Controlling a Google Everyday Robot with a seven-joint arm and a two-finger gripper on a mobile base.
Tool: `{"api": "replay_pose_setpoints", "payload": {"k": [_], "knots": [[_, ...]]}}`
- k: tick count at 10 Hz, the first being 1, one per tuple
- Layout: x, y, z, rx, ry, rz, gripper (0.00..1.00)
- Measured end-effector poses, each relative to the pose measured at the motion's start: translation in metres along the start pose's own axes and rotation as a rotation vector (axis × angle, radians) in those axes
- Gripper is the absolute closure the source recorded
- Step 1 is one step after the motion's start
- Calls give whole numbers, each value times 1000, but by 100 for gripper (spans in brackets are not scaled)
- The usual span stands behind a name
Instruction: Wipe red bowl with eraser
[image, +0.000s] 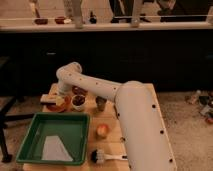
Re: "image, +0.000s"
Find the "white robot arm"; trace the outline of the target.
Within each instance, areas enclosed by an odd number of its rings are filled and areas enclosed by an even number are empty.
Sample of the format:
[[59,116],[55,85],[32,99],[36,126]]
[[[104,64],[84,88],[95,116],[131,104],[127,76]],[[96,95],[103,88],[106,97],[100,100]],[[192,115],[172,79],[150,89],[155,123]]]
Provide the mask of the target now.
[[131,171],[177,171],[161,111],[144,83],[87,76],[77,62],[60,67],[56,76],[60,95],[77,86],[115,104]]

